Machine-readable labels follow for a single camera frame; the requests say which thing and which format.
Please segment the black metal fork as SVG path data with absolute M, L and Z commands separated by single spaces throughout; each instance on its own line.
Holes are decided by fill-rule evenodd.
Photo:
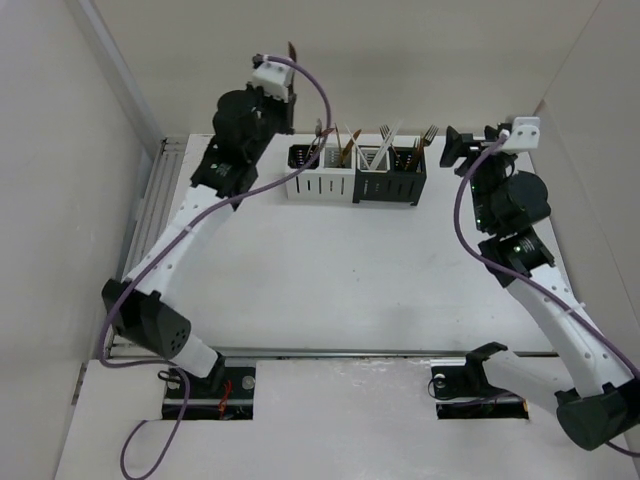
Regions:
M 433 141 L 437 137 L 438 132 L 439 128 L 435 124 L 432 124 L 421 137 L 421 146 L 423 148 L 431 146 Z

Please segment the silver metal spoon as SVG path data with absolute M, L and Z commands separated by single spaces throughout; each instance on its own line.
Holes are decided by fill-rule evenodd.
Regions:
M 314 155 L 317 148 L 319 147 L 320 141 L 322 139 L 322 134 L 323 134 L 323 123 L 322 123 L 322 120 L 318 118 L 316 121 L 315 130 L 314 130 L 314 139 L 310 143 L 309 148 L 307 150 L 306 160 L 309 160 Z

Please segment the white chopstick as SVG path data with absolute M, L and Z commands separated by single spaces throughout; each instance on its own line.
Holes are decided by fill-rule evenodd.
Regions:
M 377 149 L 375 147 L 361 146 L 357 141 L 351 150 L 354 154 L 357 168 L 359 170 L 370 170 L 369 164 L 376 155 Z
M 396 134 L 397 134 L 397 130 L 396 129 L 391 129 L 392 143 L 393 143 L 393 140 L 394 140 Z M 381 162 L 383 160 L 383 157 L 387 153 L 388 153 L 388 144 L 383 142 L 382 145 L 379 147 L 378 151 L 376 152 L 376 155 L 372 159 L 372 162 L 369 164 L 369 169 L 370 170 L 376 170 L 379 167 L 379 165 L 381 164 Z
M 361 130 L 352 132 L 348 126 L 345 126 L 345 128 L 349 135 L 349 141 L 342 150 L 341 159 L 345 160 L 347 155 L 350 154 L 352 158 L 352 164 L 356 169 L 370 170 L 371 164 L 367 160 L 367 156 L 365 155 L 364 151 L 358 144 L 358 138 L 361 134 Z
M 382 144 L 376 151 L 375 156 L 370 163 L 369 169 L 376 170 L 381 164 L 384 155 L 388 152 L 388 149 L 392 146 L 395 136 L 403 124 L 402 119 L 396 120 L 391 126 L 382 125 L 380 127 L 380 133 L 382 135 Z

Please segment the rose gold metal fork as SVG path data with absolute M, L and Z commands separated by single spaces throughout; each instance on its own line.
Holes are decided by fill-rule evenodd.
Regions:
M 397 157 L 397 151 L 392 143 L 391 129 L 388 125 L 384 124 L 379 128 L 379 131 L 383 142 L 388 144 L 390 162 L 393 162 Z

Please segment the gold knife green handle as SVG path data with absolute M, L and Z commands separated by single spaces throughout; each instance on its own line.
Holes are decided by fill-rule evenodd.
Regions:
M 346 144 L 345 147 L 343 147 L 344 167 L 345 167 L 345 164 L 346 164 L 346 159 L 350 155 L 351 149 L 356 144 L 361 132 L 362 132 L 362 130 L 359 129 L 359 130 L 356 130 L 353 134 L 351 134 L 349 142 Z
M 338 152 L 337 167 L 338 168 L 344 168 L 344 155 L 343 155 L 342 141 L 341 141 L 341 135 L 340 135 L 337 123 L 334 124 L 334 129 L 335 129 L 337 152 Z

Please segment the gold fork green handle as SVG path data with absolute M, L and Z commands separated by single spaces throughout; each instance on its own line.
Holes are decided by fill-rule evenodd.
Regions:
M 414 172 L 419 164 L 422 151 L 422 138 L 417 137 L 413 145 L 412 160 L 410 170 Z

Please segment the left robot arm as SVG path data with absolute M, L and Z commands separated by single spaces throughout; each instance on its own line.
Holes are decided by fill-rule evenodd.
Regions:
M 257 163 L 279 135 L 293 133 L 296 95 L 289 80 L 252 80 L 220 97 L 214 135 L 185 197 L 146 256 L 121 281 L 102 289 L 104 333 L 117 335 L 167 364 L 201 396 L 223 387 L 225 360 L 193 331 L 176 307 L 173 289 L 189 261 L 247 198 Z

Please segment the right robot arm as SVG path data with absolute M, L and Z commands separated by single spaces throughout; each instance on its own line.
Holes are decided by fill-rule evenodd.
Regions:
M 613 441 L 639 424 L 639 369 L 602 334 L 564 281 L 534 230 L 551 214 L 546 184 L 515 167 L 519 154 L 537 148 L 539 137 L 536 117 L 488 126 L 481 138 L 448 127 L 440 165 L 461 178 L 454 207 L 469 192 L 476 227 L 488 236 L 476 248 L 461 238 L 461 246 L 529 313 L 563 365 L 534 367 L 490 342 L 433 380 L 444 382 L 447 400 L 485 403 L 502 392 L 518 395 L 555 415 L 578 447 L 607 446 L 634 457 Z

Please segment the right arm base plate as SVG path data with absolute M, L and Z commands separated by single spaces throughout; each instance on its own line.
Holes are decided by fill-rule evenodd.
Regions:
M 434 365 L 427 390 L 439 420 L 528 420 L 526 401 L 465 365 Z

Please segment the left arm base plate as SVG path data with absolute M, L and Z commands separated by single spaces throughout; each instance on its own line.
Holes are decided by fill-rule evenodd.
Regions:
M 190 390 L 183 419 L 186 421 L 252 420 L 256 383 L 254 366 L 227 366 L 216 380 L 187 373 Z M 175 368 L 161 370 L 157 378 L 165 384 L 161 405 L 163 420 L 175 420 L 184 403 L 186 387 Z

